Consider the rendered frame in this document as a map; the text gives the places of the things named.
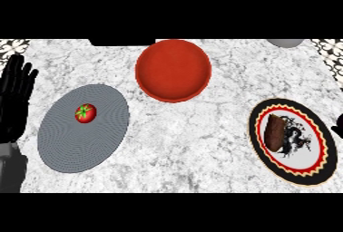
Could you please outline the grey round placemat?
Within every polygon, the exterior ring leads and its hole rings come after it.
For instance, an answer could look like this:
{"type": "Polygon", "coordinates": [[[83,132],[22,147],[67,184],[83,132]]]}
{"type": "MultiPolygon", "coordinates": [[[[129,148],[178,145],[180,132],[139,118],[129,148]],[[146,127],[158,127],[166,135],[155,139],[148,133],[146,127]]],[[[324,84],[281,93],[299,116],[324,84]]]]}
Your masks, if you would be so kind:
{"type": "Polygon", "coordinates": [[[44,164],[62,173],[92,169],[118,148],[129,127],[129,105],[108,85],[89,84],[73,90],[50,106],[40,124],[37,150],[44,164]],[[78,107],[96,108],[95,119],[80,123],[78,107]]]}

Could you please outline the grey round object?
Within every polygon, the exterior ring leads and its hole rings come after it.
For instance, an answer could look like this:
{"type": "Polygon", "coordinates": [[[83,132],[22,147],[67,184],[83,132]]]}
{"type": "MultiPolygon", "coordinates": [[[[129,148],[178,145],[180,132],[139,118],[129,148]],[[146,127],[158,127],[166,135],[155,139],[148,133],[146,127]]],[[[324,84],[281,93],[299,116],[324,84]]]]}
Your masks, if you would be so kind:
{"type": "Polygon", "coordinates": [[[268,42],[277,47],[293,48],[303,42],[303,39],[268,39],[268,42]]]}

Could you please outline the black red patterned plate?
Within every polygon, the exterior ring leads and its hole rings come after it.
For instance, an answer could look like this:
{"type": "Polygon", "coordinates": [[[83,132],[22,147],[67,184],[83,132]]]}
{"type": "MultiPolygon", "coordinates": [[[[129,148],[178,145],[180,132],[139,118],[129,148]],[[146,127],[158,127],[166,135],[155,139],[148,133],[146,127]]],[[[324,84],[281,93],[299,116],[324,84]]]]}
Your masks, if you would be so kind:
{"type": "Polygon", "coordinates": [[[262,101],[250,113],[248,132],[259,159],[277,176],[302,186],[318,186],[331,178],[336,142],[321,118],[305,105],[281,98],[262,101]],[[265,146],[271,114],[285,121],[282,147],[277,152],[265,146]]]}

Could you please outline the red tomato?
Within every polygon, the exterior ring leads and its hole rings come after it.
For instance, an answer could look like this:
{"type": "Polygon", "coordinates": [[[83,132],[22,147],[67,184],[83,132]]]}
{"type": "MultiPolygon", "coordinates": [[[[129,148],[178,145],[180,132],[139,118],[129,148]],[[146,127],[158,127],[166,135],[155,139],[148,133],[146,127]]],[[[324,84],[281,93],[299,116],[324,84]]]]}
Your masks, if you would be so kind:
{"type": "Polygon", "coordinates": [[[92,104],[84,103],[75,110],[75,120],[80,123],[90,123],[96,117],[96,108],[92,104]]]}

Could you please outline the red bowl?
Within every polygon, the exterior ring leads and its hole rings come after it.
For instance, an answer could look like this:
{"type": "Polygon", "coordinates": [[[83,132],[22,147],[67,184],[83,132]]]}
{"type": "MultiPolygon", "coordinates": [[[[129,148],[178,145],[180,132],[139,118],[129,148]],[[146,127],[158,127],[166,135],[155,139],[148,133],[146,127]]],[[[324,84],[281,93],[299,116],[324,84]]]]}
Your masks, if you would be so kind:
{"type": "Polygon", "coordinates": [[[136,82],[161,102],[185,102],[207,87],[212,65],[206,52],[185,40],[152,44],[136,59],[136,82]]]}

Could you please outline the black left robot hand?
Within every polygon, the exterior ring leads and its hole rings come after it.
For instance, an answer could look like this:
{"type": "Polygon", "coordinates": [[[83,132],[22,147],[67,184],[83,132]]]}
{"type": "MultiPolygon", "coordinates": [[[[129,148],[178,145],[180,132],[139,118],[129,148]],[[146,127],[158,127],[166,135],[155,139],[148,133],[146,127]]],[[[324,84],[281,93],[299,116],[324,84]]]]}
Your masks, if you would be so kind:
{"type": "Polygon", "coordinates": [[[24,134],[37,74],[24,56],[13,54],[0,76],[0,143],[15,142],[24,134]]]}

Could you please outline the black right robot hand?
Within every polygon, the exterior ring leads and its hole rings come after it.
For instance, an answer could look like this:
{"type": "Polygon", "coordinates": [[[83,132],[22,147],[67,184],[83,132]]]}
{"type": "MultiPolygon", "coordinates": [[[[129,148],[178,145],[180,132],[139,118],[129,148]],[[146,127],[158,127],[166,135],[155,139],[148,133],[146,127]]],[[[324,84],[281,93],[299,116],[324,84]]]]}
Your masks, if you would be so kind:
{"type": "Polygon", "coordinates": [[[331,127],[331,130],[339,135],[339,137],[343,139],[343,113],[336,120],[336,126],[331,127]]]}

